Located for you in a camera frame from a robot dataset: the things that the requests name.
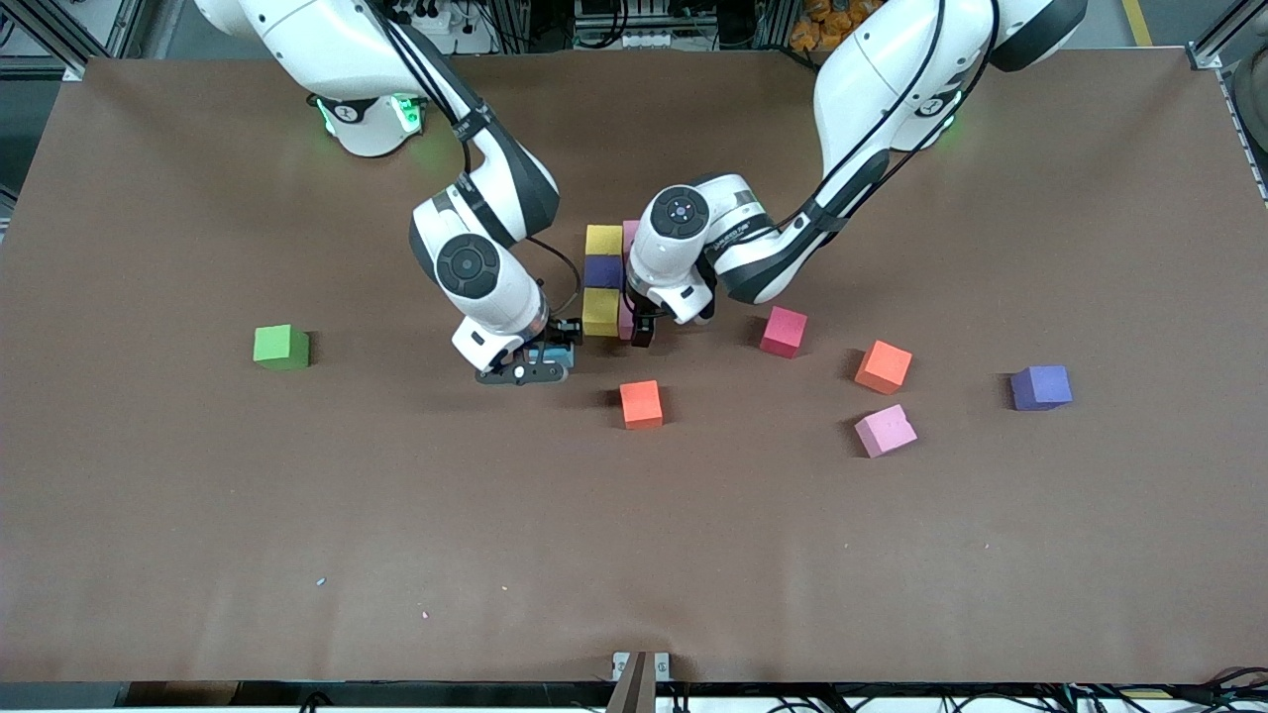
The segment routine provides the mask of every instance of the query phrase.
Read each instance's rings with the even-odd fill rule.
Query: purple cube
[[[1013,406],[1018,411],[1050,411],[1074,401],[1070,376],[1061,364],[1027,367],[1011,381]]]
[[[586,287],[621,289],[624,275],[620,255],[586,255]]]

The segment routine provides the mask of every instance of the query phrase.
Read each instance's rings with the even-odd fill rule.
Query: foam cube
[[[624,341],[629,341],[634,339],[634,312],[630,310],[630,303],[625,299],[624,294],[616,310],[616,336]]]
[[[275,372],[303,369],[308,365],[308,335],[293,325],[259,327],[252,359]]]
[[[762,334],[762,351],[770,351],[785,359],[796,356],[805,334],[806,316],[784,307],[772,307],[771,317],[766,320]]]
[[[621,226],[586,226],[586,255],[620,255]]]
[[[858,431],[869,458],[879,458],[915,440],[915,429],[907,421],[907,411],[898,403],[865,416],[855,424],[855,430]]]
[[[582,293],[581,331],[586,336],[618,336],[621,293],[618,289],[587,287]]]
[[[654,429],[662,425],[664,415],[661,412],[661,387],[654,381],[623,383],[621,410],[626,429]]]
[[[624,244],[621,245],[621,255],[629,258],[630,245],[634,245],[634,233],[638,232],[638,221],[625,221],[621,223],[621,231],[625,233]]]
[[[621,289],[625,264],[620,255],[586,255],[586,287]]]
[[[1061,364],[1027,367],[1013,374],[1013,406],[1018,411],[1050,411],[1074,401],[1070,374]]]
[[[855,381],[872,391],[884,395],[894,393],[907,379],[907,369],[912,365],[912,353],[903,351],[893,344],[876,340],[864,354]]]

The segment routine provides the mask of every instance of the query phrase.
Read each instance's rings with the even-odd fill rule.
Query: orange object
[[[832,11],[832,0],[803,0],[801,6],[812,20],[822,23]]]
[[[661,387],[654,381],[623,383],[621,410],[625,412],[626,429],[654,429],[663,425]]]
[[[888,396],[903,386],[910,365],[910,351],[903,351],[877,339],[864,355],[864,363],[858,365],[855,381]]]
[[[828,13],[828,19],[823,20],[823,32],[828,34],[844,37],[853,27],[855,22],[850,19],[850,13],[844,11]]]
[[[818,48],[820,51],[823,51],[823,52],[828,52],[831,49],[836,49],[838,46],[841,46],[841,41],[842,39],[844,39],[844,38],[842,36],[839,36],[839,34],[832,34],[832,33],[824,32],[824,33],[819,34],[819,47]]]
[[[799,20],[792,25],[792,33],[789,37],[789,46],[799,52],[805,52],[814,49],[814,46],[819,43],[819,25],[812,23],[808,19]]]

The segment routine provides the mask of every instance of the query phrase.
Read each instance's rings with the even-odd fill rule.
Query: green led light
[[[397,113],[397,119],[401,121],[401,128],[407,133],[415,133],[422,127],[422,121],[418,118],[418,107],[412,96],[397,94],[392,98],[392,108]]]

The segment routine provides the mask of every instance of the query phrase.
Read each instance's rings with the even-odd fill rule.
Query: yellow cube
[[[616,336],[620,306],[621,291],[587,287],[582,296],[581,331],[586,336]]]
[[[586,226],[586,255],[620,255],[621,226]]]

